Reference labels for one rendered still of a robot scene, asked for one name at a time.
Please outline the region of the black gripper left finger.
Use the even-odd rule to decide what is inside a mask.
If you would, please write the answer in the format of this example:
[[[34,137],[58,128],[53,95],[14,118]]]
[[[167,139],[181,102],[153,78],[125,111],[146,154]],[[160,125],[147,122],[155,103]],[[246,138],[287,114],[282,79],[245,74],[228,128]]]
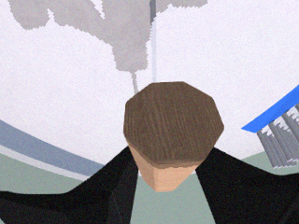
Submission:
[[[130,224],[137,179],[137,163],[127,146],[67,193],[0,191],[0,220],[4,224]]]

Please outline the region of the blue flat strip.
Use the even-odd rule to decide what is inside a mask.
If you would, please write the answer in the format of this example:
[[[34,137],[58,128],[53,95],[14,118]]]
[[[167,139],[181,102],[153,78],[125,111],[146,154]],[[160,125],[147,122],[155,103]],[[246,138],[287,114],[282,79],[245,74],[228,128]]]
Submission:
[[[259,115],[257,119],[252,120],[251,123],[247,123],[246,126],[240,128],[240,130],[253,133],[258,132],[262,127],[268,126],[272,120],[274,122],[274,119],[284,115],[284,113],[288,112],[289,109],[293,108],[295,105],[298,105],[298,102],[299,86],[296,86],[294,90],[285,94],[285,96],[281,98],[279,102],[266,109],[266,111]]]

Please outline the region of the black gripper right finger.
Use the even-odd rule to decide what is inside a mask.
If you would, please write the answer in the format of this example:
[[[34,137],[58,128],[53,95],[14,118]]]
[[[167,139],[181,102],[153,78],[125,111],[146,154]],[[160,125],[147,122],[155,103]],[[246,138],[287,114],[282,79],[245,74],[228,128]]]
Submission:
[[[284,224],[299,206],[299,173],[272,175],[214,147],[195,172],[216,224]]]

